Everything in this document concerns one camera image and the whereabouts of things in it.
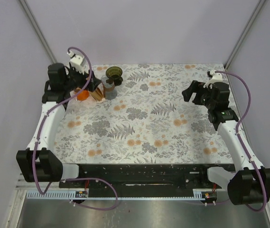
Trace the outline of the glass coffee carafe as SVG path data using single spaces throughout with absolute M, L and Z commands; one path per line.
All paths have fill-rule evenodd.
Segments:
M 117 96 L 117 91 L 115 90 L 114 80 L 106 76 L 101 78 L 103 85 L 103 96 L 107 100 L 113 100 Z

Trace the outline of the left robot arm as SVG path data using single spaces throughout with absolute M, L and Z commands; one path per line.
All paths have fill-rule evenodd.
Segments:
M 77 164 L 63 164 L 53 153 L 57 129 L 65 115 L 71 91 L 96 88 L 92 69 L 80 73 L 74 66 L 62 63 L 48 66 L 48 80 L 42 96 L 42 112 L 33 138 L 16 160 L 26 182 L 57 182 L 69 179 L 76 188 L 82 187 L 86 176 Z

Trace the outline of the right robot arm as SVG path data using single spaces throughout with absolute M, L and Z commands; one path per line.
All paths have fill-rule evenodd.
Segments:
M 207 85 L 194 80 L 182 95 L 186 102 L 194 96 L 193 104 L 207 108 L 209 122 L 222 137 L 235 167 L 235 173 L 222 167 L 209 168 L 199 175 L 200 185 L 220 186 L 234 205 L 260 203 L 265 207 L 270 199 L 270 168 L 264 167 L 243 138 L 240 120 L 229 107 L 229 85 L 224 82 Z

